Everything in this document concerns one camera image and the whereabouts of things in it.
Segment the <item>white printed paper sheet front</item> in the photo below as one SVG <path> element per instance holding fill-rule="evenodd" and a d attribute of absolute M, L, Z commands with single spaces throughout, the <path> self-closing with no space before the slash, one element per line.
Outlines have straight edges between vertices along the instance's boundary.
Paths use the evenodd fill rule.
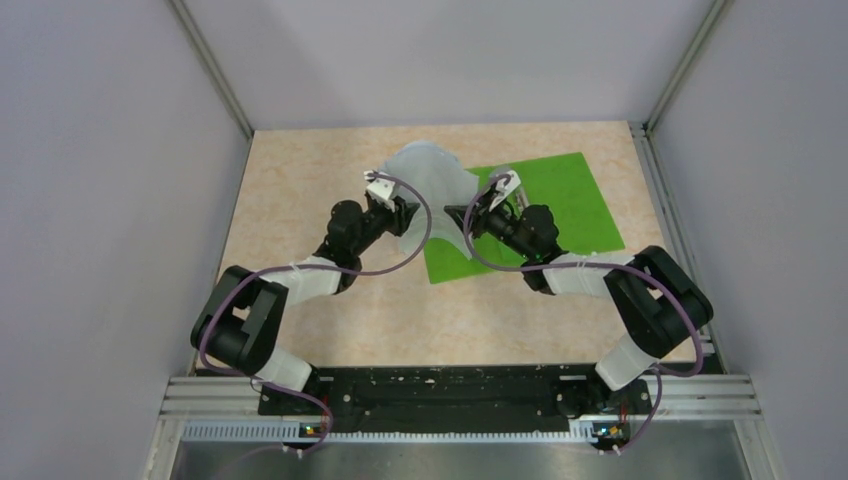
<path fill-rule="evenodd" d="M 453 153 L 424 140 L 405 145 L 387 159 L 379 171 L 411 185 L 424 198 L 432 213 L 433 225 L 430 230 L 426 229 L 427 219 L 423 209 L 412 216 L 410 226 L 398 240 L 403 253 L 413 253 L 426 237 L 445 240 L 465 258 L 471 257 L 462 227 L 444 208 L 467 206 L 478 191 L 478 176 L 466 171 Z"/>

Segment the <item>chrome folder clip mechanism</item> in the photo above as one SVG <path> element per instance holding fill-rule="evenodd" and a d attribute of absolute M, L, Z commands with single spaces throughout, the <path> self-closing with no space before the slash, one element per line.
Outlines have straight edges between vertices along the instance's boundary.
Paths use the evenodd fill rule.
<path fill-rule="evenodd" d="M 519 212 L 523 212 L 530 205 L 526 191 L 523 187 L 519 187 L 514 192 L 514 197 L 515 197 L 514 203 L 515 203 Z"/>

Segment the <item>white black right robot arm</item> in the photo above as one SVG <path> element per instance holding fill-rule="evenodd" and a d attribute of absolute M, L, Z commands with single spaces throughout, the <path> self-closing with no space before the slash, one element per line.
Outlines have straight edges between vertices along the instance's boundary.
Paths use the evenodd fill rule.
<path fill-rule="evenodd" d="M 611 301 L 625 333 L 587 376 L 586 398 L 612 412 L 643 372 L 714 317 L 710 300 L 662 247 L 635 255 L 579 255 L 558 243 L 559 230 L 546 205 L 515 213 L 501 203 L 450 205 L 445 213 L 467 239 L 488 234 L 523 258 L 517 271 L 531 290 L 546 295 L 587 295 Z"/>

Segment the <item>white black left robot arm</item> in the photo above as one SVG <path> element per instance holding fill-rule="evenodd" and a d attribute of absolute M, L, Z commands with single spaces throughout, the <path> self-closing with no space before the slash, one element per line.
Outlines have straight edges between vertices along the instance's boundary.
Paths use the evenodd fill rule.
<path fill-rule="evenodd" d="M 193 326 L 191 346 L 201 361 L 219 361 L 220 373 L 262 381 L 266 392 L 282 396 L 297 413 L 323 409 L 316 367 L 277 344 L 284 312 L 349 289 L 365 273 L 362 254 L 386 233 L 407 233 L 416 214 L 432 226 L 427 204 L 401 197 L 388 205 L 373 199 L 365 206 L 336 203 L 322 243 L 307 259 L 258 272 L 238 265 L 225 269 Z"/>

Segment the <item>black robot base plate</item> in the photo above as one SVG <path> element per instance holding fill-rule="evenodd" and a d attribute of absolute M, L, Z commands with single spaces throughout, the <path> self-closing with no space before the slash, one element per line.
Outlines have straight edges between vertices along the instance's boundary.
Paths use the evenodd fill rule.
<path fill-rule="evenodd" d="M 610 390 L 588 364 L 321 367 L 306 397 L 255 386 L 261 416 L 334 416 L 335 433 L 564 433 L 591 415 L 632 420 L 655 400 L 642 377 Z"/>

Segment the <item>aluminium corner post left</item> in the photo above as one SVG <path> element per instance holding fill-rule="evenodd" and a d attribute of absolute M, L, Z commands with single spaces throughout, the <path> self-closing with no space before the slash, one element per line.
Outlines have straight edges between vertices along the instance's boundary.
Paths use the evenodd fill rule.
<path fill-rule="evenodd" d="M 191 12 L 188 3 L 184 0 L 165 0 L 164 3 L 177 21 L 191 50 L 228 115 L 235 122 L 241 134 L 248 141 L 251 141 L 254 137 L 255 129 L 238 100 L 235 90 L 221 68 L 209 42 L 206 40 L 200 24 Z"/>

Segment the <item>aluminium corner post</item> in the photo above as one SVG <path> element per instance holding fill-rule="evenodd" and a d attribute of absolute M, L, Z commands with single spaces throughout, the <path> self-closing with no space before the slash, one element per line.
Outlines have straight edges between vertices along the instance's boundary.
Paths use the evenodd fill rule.
<path fill-rule="evenodd" d="M 254 137 L 255 129 L 238 100 L 235 90 L 221 68 L 209 42 L 206 40 L 200 24 L 191 12 L 188 3 L 184 0 L 165 0 L 164 3 L 177 21 L 191 50 L 228 115 L 235 122 L 241 134 L 248 141 L 251 141 Z"/>
<path fill-rule="evenodd" d="M 701 23 L 684 49 L 648 118 L 642 123 L 645 136 L 652 135 L 662 123 L 684 82 L 707 48 L 716 29 L 733 6 L 733 0 L 715 0 L 709 5 Z"/>

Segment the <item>aluminium corner post right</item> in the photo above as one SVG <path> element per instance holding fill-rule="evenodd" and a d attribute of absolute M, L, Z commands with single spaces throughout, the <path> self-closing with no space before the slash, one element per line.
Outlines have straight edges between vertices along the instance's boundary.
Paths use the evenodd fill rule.
<path fill-rule="evenodd" d="M 733 6 L 733 0 L 715 0 L 709 5 L 701 23 L 684 49 L 648 118 L 642 123 L 645 136 L 652 135 L 662 123 L 684 82 L 707 48 L 716 29 Z"/>

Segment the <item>aluminium frame rail front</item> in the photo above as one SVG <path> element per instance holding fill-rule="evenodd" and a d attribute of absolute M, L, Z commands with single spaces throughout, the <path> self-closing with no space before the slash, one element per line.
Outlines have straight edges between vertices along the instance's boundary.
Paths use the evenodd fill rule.
<path fill-rule="evenodd" d="M 632 420 L 591 415 L 564 433 L 335 433 L 334 416 L 261 416 L 259 383 L 201 370 L 167 384 L 144 477 L 781 479 L 752 381 L 645 373 Z"/>

